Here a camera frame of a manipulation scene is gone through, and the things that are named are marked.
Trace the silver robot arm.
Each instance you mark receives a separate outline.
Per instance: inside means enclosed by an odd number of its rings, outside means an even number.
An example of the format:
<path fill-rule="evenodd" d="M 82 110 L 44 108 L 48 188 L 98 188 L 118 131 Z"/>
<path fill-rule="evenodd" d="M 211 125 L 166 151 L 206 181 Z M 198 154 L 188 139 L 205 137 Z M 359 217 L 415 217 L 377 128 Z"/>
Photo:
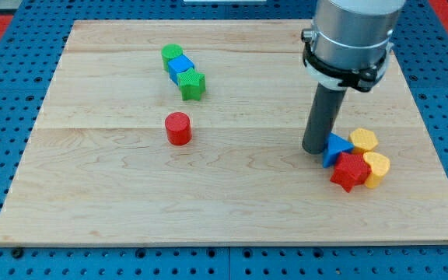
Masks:
<path fill-rule="evenodd" d="M 303 64 L 323 87 L 369 92 L 384 76 L 405 0 L 319 0 L 301 31 Z"/>

